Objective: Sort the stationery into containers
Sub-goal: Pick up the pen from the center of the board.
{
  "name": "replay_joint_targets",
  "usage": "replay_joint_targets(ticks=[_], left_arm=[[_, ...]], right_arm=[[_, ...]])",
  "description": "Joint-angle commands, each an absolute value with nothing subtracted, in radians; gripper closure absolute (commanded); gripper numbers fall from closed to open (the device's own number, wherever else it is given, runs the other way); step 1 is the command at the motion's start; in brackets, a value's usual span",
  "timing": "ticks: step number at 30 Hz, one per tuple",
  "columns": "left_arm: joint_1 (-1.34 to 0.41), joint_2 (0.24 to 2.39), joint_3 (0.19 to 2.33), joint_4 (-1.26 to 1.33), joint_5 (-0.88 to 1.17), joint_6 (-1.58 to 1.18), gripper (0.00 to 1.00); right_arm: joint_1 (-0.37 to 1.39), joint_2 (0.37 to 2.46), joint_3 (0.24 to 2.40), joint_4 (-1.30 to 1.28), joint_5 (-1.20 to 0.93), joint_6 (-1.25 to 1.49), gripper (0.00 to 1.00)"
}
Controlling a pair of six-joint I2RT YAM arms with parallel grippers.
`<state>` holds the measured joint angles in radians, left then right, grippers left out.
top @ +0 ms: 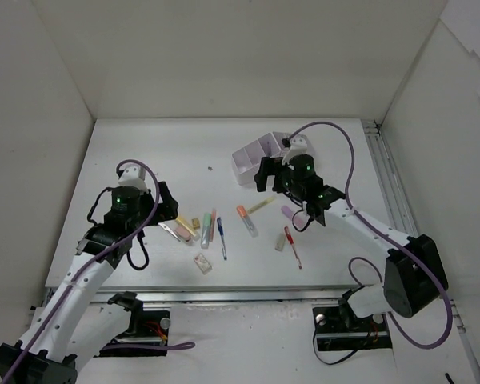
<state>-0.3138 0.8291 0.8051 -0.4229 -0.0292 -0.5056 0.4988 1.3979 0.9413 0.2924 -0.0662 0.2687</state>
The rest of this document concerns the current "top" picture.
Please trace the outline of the yellow ruler strip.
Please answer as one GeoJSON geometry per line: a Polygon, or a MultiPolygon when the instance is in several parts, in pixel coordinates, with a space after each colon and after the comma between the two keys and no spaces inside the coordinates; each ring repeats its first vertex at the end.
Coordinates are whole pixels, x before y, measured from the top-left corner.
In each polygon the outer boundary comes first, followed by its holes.
{"type": "Polygon", "coordinates": [[[192,236],[192,238],[197,238],[199,236],[198,232],[193,228],[193,226],[181,215],[177,216],[175,219],[176,223],[184,227],[192,236]]]}

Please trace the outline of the grey pen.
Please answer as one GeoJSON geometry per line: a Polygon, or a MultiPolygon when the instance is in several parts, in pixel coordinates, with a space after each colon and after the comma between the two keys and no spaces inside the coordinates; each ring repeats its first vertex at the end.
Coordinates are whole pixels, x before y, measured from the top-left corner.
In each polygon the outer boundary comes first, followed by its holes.
{"type": "Polygon", "coordinates": [[[270,145],[270,140],[267,139],[266,141],[266,156],[271,157],[271,145],[270,145]]]}

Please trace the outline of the yellow highlighter pen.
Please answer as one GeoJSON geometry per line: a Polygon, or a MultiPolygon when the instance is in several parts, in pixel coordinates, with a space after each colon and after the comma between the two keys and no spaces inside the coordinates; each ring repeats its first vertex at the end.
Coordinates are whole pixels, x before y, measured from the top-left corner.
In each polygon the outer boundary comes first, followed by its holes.
{"type": "Polygon", "coordinates": [[[257,210],[260,210],[261,208],[263,208],[264,206],[267,206],[268,204],[272,203],[275,199],[277,198],[276,195],[272,195],[268,198],[265,198],[264,200],[262,200],[261,202],[253,205],[251,208],[249,208],[247,210],[247,213],[248,214],[252,214],[254,212],[256,212],[257,210]]]}

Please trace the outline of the green capped marker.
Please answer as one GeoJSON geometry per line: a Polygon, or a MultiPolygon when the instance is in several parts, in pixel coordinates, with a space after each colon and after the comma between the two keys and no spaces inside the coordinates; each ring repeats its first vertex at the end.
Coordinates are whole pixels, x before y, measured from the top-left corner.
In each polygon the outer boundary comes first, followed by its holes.
{"type": "Polygon", "coordinates": [[[205,213],[202,220],[202,234],[200,247],[206,250],[210,244],[211,213],[205,213]]]}

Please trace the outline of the pink pen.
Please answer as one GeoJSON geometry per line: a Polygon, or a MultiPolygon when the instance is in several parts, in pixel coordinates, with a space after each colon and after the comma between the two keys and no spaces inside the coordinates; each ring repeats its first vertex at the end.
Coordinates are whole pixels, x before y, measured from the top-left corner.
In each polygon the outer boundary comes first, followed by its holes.
{"type": "Polygon", "coordinates": [[[210,242],[212,242],[214,240],[216,215],[217,215],[217,211],[216,211],[215,208],[213,208],[212,211],[211,211],[211,220],[210,220],[210,233],[209,233],[209,241],[210,242]]]}

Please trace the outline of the purple highlighter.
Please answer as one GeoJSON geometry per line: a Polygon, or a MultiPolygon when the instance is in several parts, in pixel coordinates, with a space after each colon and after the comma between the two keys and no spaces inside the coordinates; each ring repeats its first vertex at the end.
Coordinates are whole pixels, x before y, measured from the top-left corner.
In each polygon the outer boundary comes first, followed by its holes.
{"type": "Polygon", "coordinates": [[[303,228],[304,225],[306,224],[306,219],[304,216],[296,213],[293,209],[291,209],[286,205],[283,205],[281,207],[281,212],[286,218],[291,220],[299,229],[303,228]]]}

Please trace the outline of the orange capped marker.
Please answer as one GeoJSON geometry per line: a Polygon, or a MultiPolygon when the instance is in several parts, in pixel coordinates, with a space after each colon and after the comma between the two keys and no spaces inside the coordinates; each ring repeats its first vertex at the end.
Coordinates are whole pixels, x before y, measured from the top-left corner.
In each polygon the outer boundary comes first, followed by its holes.
{"type": "Polygon", "coordinates": [[[245,209],[244,206],[239,205],[236,207],[236,211],[239,214],[241,220],[243,221],[244,225],[246,226],[249,234],[253,237],[256,238],[258,236],[258,230],[254,223],[252,222],[249,214],[247,213],[247,210],[245,209]]]}

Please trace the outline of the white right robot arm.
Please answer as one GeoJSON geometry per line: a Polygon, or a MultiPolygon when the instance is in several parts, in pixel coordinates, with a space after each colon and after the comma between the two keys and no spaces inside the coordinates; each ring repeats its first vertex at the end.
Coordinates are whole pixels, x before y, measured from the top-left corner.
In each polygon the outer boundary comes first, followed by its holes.
{"type": "Polygon", "coordinates": [[[445,303],[448,281],[434,241],[422,234],[412,237],[364,215],[347,195],[317,176],[314,160],[300,154],[288,162],[264,157],[254,176],[258,191],[267,179],[273,190],[300,203],[310,220],[342,232],[369,255],[385,259],[384,278],[377,285],[359,288],[338,309],[338,320],[355,330],[373,314],[393,312],[412,318],[436,298],[445,303]]]}

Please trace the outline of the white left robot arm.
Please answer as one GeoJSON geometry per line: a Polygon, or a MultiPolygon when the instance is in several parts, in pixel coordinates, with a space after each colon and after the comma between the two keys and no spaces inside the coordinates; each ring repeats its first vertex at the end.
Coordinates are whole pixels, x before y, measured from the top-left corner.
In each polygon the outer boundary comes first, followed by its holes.
{"type": "Polygon", "coordinates": [[[110,189],[111,208],[78,244],[78,253],[54,296],[13,345],[0,346],[4,383],[74,383],[82,368],[121,334],[144,325],[144,305],[133,292],[113,295],[93,321],[83,317],[92,299],[144,228],[172,220],[178,203],[165,182],[149,190],[140,180],[110,189]]]}

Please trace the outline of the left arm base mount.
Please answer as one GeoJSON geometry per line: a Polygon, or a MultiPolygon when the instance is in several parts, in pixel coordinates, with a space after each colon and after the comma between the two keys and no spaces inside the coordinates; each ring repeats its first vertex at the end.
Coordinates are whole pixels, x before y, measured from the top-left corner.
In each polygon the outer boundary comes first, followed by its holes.
{"type": "Polygon", "coordinates": [[[160,358],[166,350],[145,349],[145,346],[165,347],[169,341],[170,310],[150,308],[133,292],[117,293],[106,302],[119,305],[130,315],[128,328],[113,337],[107,347],[120,345],[118,349],[103,348],[96,358],[160,358]]]}

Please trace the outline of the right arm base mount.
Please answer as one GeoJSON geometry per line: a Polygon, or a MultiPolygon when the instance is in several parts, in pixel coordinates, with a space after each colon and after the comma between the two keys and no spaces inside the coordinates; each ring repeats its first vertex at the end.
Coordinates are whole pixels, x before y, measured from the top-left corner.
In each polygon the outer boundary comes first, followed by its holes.
{"type": "Polygon", "coordinates": [[[393,343],[386,317],[359,318],[347,305],[347,299],[359,290],[345,292],[334,306],[312,308],[315,357],[327,366],[337,366],[368,350],[391,350],[393,343]]]}

